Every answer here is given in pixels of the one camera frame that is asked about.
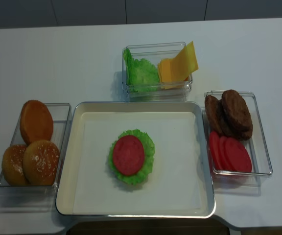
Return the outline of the brown meat patty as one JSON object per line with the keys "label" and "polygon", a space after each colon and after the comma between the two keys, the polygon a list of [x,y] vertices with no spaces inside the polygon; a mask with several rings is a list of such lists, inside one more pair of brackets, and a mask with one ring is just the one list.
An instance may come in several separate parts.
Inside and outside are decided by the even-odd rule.
{"label": "brown meat patty", "polygon": [[212,130],[216,131],[220,136],[224,136],[223,132],[220,128],[220,125],[217,120],[216,115],[216,105],[218,103],[218,99],[212,95],[208,95],[205,98],[205,111],[209,121],[209,125]]}
{"label": "brown meat patty", "polygon": [[216,105],[216,115],[223,135],[225,135],[226,137],[235,138],[239,141],[242,140],[241,136],[237,133],[237,131],[233,130],[232,127],[229,125],[222,106],[222,100],[219,100]]}
{"label": "brown meat patty", "polygon": [[249,140],[253,134],[253,123],[244,98],[235,90],[226,90],[222,94],[221,103],[236,138],[241,141]]}

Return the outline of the green lettuce leaf on tray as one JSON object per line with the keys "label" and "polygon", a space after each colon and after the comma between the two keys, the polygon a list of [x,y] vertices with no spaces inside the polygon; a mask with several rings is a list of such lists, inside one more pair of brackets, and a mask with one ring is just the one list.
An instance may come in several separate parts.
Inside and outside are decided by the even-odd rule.
{"label": "green lettuce leaf on tray", "polygon": [[[144,152],[145,152],[145,160],[144,160],[141,170],[132,176],[124,176],[118,170],[116,170],[114,164],[112,163],[112,152],[113,152],[113,148],[117,140],[127,135],[133,135],[137,137],[142,142],[142,145],[144,147]],[[148,175],[152,172],[152,169],[153,169],[154,154],[155,154],[154,142],[152,141],[152,139],[146,132],[142,132],[139,129],[124,131],[123,133],[121,133],[118,136],[117,140],[114,141],[110,147],[108,160],[107,160],[108,167],[117,177],[117,179],[119,179],[120,181],[128,185],[135,186],[135,185],[139,185],[143,183],[147,179]]]}

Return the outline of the green lettuce in container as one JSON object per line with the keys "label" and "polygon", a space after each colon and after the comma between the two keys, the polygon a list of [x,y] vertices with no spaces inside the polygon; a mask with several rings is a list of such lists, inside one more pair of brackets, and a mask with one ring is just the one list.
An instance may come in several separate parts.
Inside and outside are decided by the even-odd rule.
{"label": "green lettuce in container", "polygon": [[133,93],[147,93],[157,91],[159,84],[158,70],[147,59],[134,59],[130,50],[123,51],[123,59],[128,72],[127,84],[132,86]]}

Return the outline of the clear lettuce cheese container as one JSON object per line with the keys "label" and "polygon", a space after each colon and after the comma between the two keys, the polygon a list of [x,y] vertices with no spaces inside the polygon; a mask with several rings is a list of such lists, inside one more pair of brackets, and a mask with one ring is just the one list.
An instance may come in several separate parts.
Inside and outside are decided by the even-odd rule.
{"label": "clear lettuce cheese container", "polygon": [[[123,51],[128,48],[134,59],[147,59],[158,69],[158,63],[162,59],[174,58],[185,46],[186,43],[184,42],[134,45],[126,46]],[[127,80],[128,72],[126,71],[126,64],[122,57],[122,89],[127,101],[186,101],[192,85],[192,76],[190,75],[182,82],[159,82],[157,91],[155,92],[133,93],[130,91],[132,86],[127,84]]]}

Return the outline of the stacked orange cheese slices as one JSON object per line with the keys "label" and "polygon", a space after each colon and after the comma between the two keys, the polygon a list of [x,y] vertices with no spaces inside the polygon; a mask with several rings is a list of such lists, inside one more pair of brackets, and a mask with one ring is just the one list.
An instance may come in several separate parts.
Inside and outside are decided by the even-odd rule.
{"label": "stacked orange cheese slices", "polygon": [[180,82],[176,79],[176,76],[172,75],[171,71],[171,60],[170,58],[162,59],[158,63],[158,76],[160,83],[175,83]]}

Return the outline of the upright yellow cheese slice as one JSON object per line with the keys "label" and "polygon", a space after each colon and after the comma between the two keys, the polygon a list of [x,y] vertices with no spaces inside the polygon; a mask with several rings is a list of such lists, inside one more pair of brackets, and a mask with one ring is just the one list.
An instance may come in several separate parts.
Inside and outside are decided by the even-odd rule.
{"label": "upright yellow cheese slice", "polygon": [[193,72],[198,70],[193,41],[171,59],[170,65],[172,82],[185,81]]}

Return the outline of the red tomato slice on tray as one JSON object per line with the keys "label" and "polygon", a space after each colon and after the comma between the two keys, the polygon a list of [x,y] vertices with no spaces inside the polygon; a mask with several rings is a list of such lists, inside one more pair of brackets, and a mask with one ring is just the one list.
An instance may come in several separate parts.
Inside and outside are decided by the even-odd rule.
{"label": "red tomato slice on tray", "polygon": [[137,137],[127,135],[117,140],[112,152],[112,163],[121,174],[135,175],[141,170],[144,160],[144,147]]}

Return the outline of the back red tomato slice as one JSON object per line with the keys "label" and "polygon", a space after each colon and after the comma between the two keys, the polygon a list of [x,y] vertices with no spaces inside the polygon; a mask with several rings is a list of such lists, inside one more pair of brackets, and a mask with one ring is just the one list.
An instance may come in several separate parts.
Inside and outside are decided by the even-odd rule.
{"label": "back red tomato slice", "polygon": [[221,163],[221,158],[219,154],[219,135],[212,131],[209,136],[210,151],[212,159],[214,161],[214,166],[216,170],[223,170],[223,165]]}

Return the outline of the white metal tray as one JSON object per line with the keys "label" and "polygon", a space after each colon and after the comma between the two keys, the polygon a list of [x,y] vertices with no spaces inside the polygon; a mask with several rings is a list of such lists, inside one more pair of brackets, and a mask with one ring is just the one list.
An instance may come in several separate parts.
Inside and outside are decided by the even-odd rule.
{"label": "white metal tray", "polygon": [[[131,186],[107,165],[126,130],[147,133],[153,170]],[[63,215],[209,218],[216,209],[202,111],[194,102],[83,102],[74,111],[56,197]]]}

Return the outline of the middle red tomato slice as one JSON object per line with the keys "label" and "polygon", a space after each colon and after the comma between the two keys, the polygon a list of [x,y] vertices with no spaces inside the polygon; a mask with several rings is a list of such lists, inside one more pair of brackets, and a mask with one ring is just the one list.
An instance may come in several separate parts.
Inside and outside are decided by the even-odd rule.
{"label": "middle red tomato slice", "polygon": [[226,158],[226,154],[225,154],[225,141],[227,140],[226,136],[221,136],[219,139],[219,155],[220,155],[220,160],[221,160],[221,165],[223,170],[226,171],[233,171],[233,168],[231,166],[231,164],[229,163],[229,161]]}

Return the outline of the front red tomato slice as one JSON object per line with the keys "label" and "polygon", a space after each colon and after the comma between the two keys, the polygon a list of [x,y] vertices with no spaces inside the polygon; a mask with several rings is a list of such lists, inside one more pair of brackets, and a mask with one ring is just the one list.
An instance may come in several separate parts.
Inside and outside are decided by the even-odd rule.
{"label": "front red tomato slice", "polygon": [[233,138],[227,138],[224,143],[224,150],[226,159],[234,171],[252,172],[251,159],[242,143]]}

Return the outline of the plain bun bottom half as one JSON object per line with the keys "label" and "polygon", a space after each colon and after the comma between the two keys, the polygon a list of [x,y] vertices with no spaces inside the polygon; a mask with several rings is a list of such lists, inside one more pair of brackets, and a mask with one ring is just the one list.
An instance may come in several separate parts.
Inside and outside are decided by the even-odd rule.
{"label": "plain bun bottom half", "polygon": [[20,114],[20,132],[27,145],[38,140],[51,140],[53,119],[44,103],[29,100],[23,105]]}

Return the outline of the right sesame bun top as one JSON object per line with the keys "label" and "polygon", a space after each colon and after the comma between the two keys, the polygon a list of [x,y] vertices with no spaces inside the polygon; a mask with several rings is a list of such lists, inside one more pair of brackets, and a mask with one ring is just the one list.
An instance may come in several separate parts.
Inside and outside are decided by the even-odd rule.
{"label": "right sesame bun top", "polygon": [[60,152],[57,146],[47,140],[31,143],[23,155],[23,173],[34,186],[54,184]]}

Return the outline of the sesame bun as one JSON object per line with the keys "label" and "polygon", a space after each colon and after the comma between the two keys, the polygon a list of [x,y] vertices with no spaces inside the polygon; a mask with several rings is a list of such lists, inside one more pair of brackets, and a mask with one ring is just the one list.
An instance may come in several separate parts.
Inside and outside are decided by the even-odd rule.
{"label": "sesame bun", "polygon": [[31,143],[23,155],[23,173],[34,186],[54,184],[60,152],[57,146],[47,140]]}
{"label": "sesame bun", "polygon": [[23,157],[26,148],[24,144],[12,145],[3,154],[2,172],[6,182],[11,186],[29,185],[23,172]]}

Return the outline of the clear bun container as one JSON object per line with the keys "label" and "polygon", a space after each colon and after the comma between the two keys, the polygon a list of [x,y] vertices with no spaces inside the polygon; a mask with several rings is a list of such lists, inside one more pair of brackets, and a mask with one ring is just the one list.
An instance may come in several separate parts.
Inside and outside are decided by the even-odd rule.
{"label": "clear bun container", "polygon": [[51,186],[12,186],[0,174],[0,213],[51,211],[59,187],[70,128],[72,110],[69,103],[47,103],[53,118],[51,141],[60,151],[58,170]]}

